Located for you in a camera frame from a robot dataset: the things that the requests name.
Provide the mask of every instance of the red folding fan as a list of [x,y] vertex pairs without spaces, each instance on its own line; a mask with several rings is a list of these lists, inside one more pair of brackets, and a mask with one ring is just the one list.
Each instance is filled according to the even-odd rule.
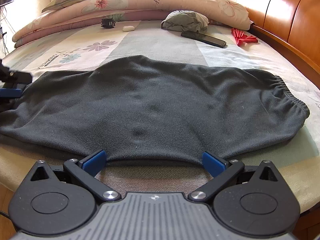
[[232,28],[231,33],[236,39],[238,46],[241,46],[243,42],[258,42],[256,37],[245,35],[244,31]]

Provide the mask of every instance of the mattress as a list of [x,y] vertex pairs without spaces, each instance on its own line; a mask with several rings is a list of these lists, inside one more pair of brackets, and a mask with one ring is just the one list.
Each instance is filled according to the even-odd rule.
[[[123,32],[125,25],[136,30]],[[3,64],[15,70],[31,72],[36,80],[46,71],[93,70],[113,59],[144,55],[155,60],[212,66],[256,68],[279,75],[292,94],[305,102],[310,117],[297,135],[285,144],[239,155],[246,165],[271,160],[297,197],[301,212],[320,201],[320,91],[290,62],[263,41],[238,47],[230,28],[209,25],[208,35],[226,41],[223,49],[180,36],[160,28],[160,21],[117,22],[113,29],[100,25],[67,30],[32,41],[9,54]],[[45,148],[28,144],[0,145],[0,183],[16,190],[34,162],[44,159],[62,164],[61,159],[44,154]],[[200,166],[172,163],[170,166],[120,166],[109,163],[97,179],[121,194],[126,191],[183,191],[186,194],[211,179]]]

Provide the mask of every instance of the smartphone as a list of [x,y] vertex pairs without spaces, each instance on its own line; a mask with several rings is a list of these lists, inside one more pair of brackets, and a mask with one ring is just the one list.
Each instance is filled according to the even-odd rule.
[[196,41],[202,41],[204,43],[207,43],[209,45],[216,46],[216,47],[219,47],[219,48],[223,48],[227,44],[223,40],[219,40],[217,38],[214,38],[214,37],[211,37],[211,36],[208,36],[208,35],[204,35],[202,33],[195,33],[193,31],[183,32],[183,33],[181,33],[181,36],[189,38],[189,39],[193,39],[193,40],[196,40]]

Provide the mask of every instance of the gray cloth bundle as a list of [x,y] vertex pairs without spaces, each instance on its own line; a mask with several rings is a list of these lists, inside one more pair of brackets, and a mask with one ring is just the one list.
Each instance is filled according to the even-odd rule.
[[206,33],[208,30],[208,18],[194,11],[174,11],[161,23],[161,28],[170,31],[193,31]]

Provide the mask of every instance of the wooden headboard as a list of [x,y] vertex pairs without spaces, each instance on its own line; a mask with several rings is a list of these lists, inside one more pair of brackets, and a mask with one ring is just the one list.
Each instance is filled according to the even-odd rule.
[[234,1],[244,5],[254,21],[249,32],[320,88],[320,0]]

